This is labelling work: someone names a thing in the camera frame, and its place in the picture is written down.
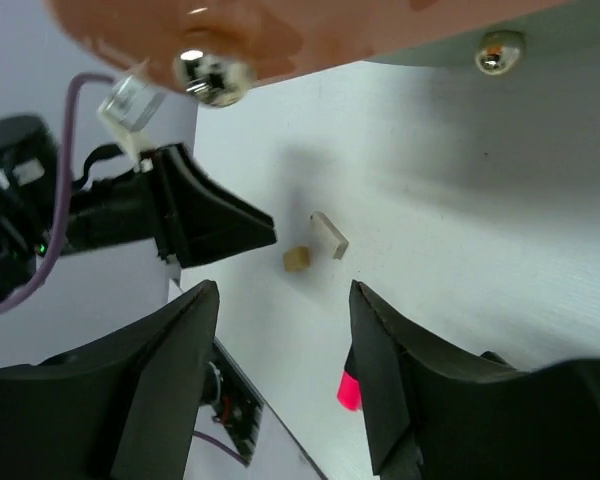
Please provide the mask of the tan eraser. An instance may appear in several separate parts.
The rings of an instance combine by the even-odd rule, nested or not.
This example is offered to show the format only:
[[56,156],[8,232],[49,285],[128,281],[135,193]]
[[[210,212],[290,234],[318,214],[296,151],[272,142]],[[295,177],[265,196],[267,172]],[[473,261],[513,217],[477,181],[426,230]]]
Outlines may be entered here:
[[310,265],[311,258],[308,246],[295,246],[283,254],[283,268],[285,272],[301,272],[307,270]]

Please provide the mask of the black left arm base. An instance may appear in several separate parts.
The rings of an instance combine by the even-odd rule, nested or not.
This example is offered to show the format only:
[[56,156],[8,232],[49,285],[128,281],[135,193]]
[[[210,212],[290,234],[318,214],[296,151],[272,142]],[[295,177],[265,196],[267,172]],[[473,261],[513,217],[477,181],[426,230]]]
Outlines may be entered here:
[[199,430],[193,437],[248,468],[256,449],[264,399],[218,338],[213,341],[204,370],[200,405],[213,410],[212,422],[223,428],[231,444]]

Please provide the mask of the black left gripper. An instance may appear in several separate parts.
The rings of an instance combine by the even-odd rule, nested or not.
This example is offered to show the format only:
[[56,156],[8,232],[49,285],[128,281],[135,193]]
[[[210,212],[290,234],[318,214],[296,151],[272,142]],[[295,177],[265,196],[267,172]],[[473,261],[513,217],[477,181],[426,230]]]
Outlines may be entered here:
[[135,168],[75,179],[74,127],[56,141],[37,115],[0,118],[0,310],[31,296],[61,256],[145,239],[163,245],[159,211],[168,254],[183,268],[276,243],[272,217],[212,180],[183,144],[152,152],[152,182]]

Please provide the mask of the grey bottom drawer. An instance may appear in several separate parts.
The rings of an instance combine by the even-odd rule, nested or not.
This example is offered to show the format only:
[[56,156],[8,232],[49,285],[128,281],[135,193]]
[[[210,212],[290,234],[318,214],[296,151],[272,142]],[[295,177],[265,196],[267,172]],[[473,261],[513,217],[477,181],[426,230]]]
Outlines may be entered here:
[[370,61],[412,67],[474,66],[487,76],[500,76],[527,57],[599,44],[600,1],[568,1],[446,39],[376,55]]

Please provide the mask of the pink highlighter marker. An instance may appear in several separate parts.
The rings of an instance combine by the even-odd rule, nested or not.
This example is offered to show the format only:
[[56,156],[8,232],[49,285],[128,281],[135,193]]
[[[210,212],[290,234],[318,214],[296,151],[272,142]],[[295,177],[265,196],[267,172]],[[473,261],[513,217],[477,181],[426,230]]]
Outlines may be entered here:
[[340,405],[349,411],[356,412],[362,408],[353,347],[348,351],[336,398]]

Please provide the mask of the grey eraser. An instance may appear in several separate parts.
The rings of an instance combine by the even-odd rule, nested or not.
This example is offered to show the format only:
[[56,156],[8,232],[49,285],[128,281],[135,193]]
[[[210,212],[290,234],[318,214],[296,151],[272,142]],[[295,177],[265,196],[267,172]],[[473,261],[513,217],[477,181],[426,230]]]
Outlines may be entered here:
[[326,249],[329,256],[332,259],[341,260],[349,247],[349,241],[335,224],[323,212],[314,211],[310,215],[310,225],[317,240]]

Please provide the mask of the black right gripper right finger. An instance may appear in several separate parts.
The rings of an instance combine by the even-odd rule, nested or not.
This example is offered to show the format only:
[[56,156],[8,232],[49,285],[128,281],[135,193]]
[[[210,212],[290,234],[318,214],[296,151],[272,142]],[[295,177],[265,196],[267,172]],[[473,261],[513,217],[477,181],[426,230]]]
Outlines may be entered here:
[[349,293],[373,473],[382,479],[600,479],[600,358],[523,371]]

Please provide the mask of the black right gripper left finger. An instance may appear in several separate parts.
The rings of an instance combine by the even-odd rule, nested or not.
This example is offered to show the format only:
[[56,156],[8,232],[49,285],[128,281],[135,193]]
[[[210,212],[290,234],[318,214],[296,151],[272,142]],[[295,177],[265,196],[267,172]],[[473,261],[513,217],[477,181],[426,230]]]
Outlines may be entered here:
[[219,310],[205,280],[38,365],[0,368],[0,479],[180,479]]

